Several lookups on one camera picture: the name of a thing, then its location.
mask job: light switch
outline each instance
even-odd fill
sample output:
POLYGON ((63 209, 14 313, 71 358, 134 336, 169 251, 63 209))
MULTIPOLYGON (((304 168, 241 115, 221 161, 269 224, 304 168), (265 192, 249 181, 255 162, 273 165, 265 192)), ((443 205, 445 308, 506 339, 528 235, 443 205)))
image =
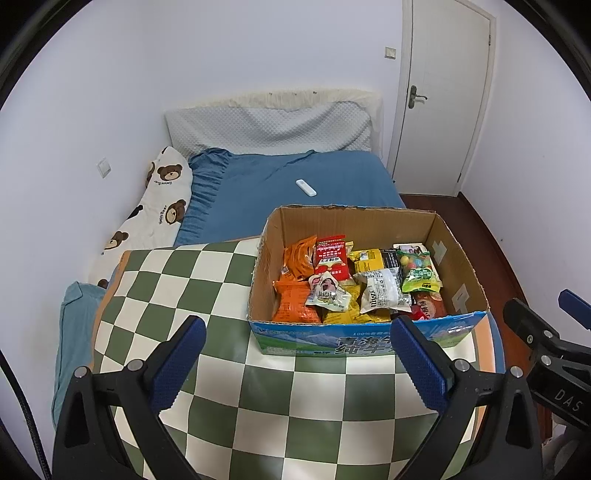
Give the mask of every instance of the light switch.
POLYGON ((384 54, 384 57, 386 57, 387 59, 396 59, 396 48, 392 48, 392 47, 386 47, 386 53, 384 54))
POLYGON ((103 159, 96 164, 96 168, 99 169, 100 176, 103 178, 105 178, 111 171, 111 165, 109 165, 106 157, 103 157, 103 159))

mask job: white snack package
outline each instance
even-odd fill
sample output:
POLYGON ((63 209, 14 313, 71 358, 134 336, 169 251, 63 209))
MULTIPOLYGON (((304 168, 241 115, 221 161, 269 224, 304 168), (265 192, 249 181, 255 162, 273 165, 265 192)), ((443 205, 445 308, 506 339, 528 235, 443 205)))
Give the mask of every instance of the white snack package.
POLYGON ((410 293, 402 293, 397 268, 356 273, 355 280, 367 283, 361 296, 361 313, 376 309, 411 311, 413 300, 410 293))
POLYGON ((306 299, 306 305, 318 305, 333 312, 348 310, 351 294, 339 286, 339 282, 330 272, 312 275, 309 282, 311 292, 306 299))

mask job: cardboard box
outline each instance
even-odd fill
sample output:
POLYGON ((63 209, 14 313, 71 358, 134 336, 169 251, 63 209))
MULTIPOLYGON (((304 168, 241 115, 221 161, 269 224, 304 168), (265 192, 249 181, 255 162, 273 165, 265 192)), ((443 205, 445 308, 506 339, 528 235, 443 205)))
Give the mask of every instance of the cardboard box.
POLYGON ((488 314, 489 305, 462 247, 443 219, 420 210, 286 206, 267 220, 253 273, 247 318, 263 353, 273 355, 380 355, 391 353, 390 323, 320 325, 274 323, 283 249, 303 238, 346 235, 355 250, 392 248, 419 242, 431 252, 443 282, 441 296, 450 316, 416 325, 440 345, 453 346, 488 314))

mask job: white door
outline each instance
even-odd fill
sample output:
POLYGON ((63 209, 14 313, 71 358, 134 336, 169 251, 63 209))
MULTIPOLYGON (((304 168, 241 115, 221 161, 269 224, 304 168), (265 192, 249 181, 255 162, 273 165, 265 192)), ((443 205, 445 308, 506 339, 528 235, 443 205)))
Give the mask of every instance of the white door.
POLYGON ((482 103, 490 34, 489 19, 456 0, 413 0, 410 81, 394 166, 399 192, 456 193, 482 103), (416 97, 414 106, 413 86, 427 97, 416 97))

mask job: blue bed sheet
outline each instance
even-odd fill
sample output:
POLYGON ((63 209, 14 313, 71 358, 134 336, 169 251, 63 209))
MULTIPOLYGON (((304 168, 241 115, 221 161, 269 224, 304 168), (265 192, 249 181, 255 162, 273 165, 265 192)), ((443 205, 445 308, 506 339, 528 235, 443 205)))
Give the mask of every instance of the blue bed sheet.
POLYGON ((380 159, 361 151, 234 155, 210 148, 189 159, 191 202, 175 247, 259 235, 282 205, 404 208, 380 159), (304 179, 316 192, 296 185, 304 179))

